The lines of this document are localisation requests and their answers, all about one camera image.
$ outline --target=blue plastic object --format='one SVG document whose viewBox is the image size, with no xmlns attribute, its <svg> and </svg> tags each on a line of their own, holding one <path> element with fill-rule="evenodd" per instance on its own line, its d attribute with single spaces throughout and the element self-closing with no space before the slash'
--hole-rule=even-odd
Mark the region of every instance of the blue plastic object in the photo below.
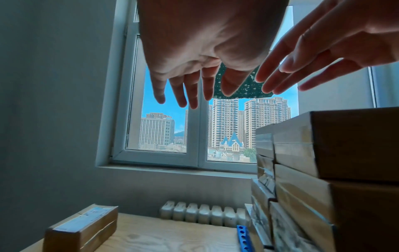
<svg viewBox="0 0 399 252">
<path fill-rule="evenodd" d="M 237 225 L 238 241 L 241 245 L 241 252 L 252 252 L 252 243 L 249 238 L 249 231 L 246 226 Z"/>
</svg>

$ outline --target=wooden table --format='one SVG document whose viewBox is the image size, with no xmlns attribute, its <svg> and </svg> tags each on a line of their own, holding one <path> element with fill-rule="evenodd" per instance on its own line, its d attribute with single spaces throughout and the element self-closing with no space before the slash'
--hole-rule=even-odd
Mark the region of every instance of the wooden table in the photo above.
<svg viewBox="0 0 399 252">
<path fill-rule="evenodd" d="M 42 252 L 43 240 L 22 252 Z M 116 232 L 96 252 L 239 252 L 237 230 L 120 213 Z"/>
</svg>

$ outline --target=table top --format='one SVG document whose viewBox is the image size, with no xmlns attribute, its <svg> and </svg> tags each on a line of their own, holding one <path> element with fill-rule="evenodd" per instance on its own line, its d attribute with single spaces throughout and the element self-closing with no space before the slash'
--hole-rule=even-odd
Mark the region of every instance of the table top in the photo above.
<svg viewBox="0 0 399 252">
<path fill-rule="evenodd" d="M 42 252 L 43 240 L 22 252 Z M 129 215 L 118 215 L 118 228 L 96 252 L 229 251 L 239 252 L 236 228 Z"/>
</svg>

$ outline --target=cityscape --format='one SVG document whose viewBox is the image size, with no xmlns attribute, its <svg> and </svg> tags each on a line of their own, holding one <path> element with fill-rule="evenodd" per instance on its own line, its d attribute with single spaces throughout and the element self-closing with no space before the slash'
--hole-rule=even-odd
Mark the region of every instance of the cityscape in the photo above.
<svg viewBox="0 0 399 252">
<path fill-rule="evenodd" d="M 149 113 L 142 117 L 139 149 L 186 153 L 188 111 L 181 132 L 175 132 L 171 116 Z M 239 110 L 239 99 L 213 99 L 208 105 L 207 160 L 256 162 L 256 129 L 290 118 L 288 100 L 282 97 L 250 99 L 244 110 Z"/>
</svg>

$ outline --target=green patterned fabric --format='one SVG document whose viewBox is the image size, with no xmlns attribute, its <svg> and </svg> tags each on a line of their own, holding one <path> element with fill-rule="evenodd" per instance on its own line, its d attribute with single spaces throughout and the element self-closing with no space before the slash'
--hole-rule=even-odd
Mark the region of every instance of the green patterned fabric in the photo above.
<svg viewBox="0 0 399 252">
<path fill-rule="evenodd" d="M 237 98 L 246 98 L 246 99 L 253 99 L 253 98 L 267 98 L 271 97 L 273 93 L 265 94 L 262 92 L 262 83 L 257 83 L 255 81 L 255 75 L 258 71 L 257 67 L 245 80 L 245 82 L 241 85 L 241 87 L 230 97 L 226 97 L 222 94 L 220 89 L 220 83 L 222 80 L 222 76 L 226 71 L 226 66 L 222 63 L 220 66 L 219 71 L 216 75 L 215 80 L 215 92 L 213 94 L 213 98 L 216 99 L 237 99 Z"/>
</svg>

